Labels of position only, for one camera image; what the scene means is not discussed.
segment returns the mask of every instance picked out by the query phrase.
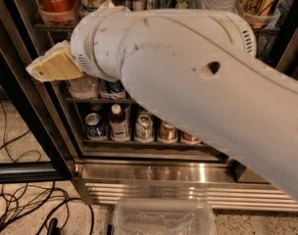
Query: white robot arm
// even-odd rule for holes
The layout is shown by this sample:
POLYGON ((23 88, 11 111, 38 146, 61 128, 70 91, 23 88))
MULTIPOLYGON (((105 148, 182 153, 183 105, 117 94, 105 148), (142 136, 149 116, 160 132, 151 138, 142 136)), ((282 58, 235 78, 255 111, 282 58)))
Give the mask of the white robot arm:
POLYGON ((254 58, 254 34, 241 18, 103 7, 80 22, 71 46, 87 73, 121 80, 158 118, 298 201, 298 81, 254 58))

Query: beverage refrigerator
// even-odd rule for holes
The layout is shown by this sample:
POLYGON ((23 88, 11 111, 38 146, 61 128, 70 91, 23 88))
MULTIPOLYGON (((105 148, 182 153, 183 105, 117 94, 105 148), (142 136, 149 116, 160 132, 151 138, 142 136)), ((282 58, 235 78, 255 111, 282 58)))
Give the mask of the beverage refrigerator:
MULTIPOLYGON (((143 197, 205 200, 214 209, 298 212, 289 196, 204 143, 88 139, 84 118, 90 104, 130 104, 131 137, 137 104, 130 97, 76 99, 67 81, 33 79, 25 67, 55 43, 70 39, 75 28, 42 23, 39 6, 39 0, 0 0, 0 84, 49 161, 0 164, 0 183, 70 180, 89 205, 143 197)), ((254 33, 258 43, 267 41, 257 57, 298 79, 298 0, 286 1, 275 28, 254 33)))

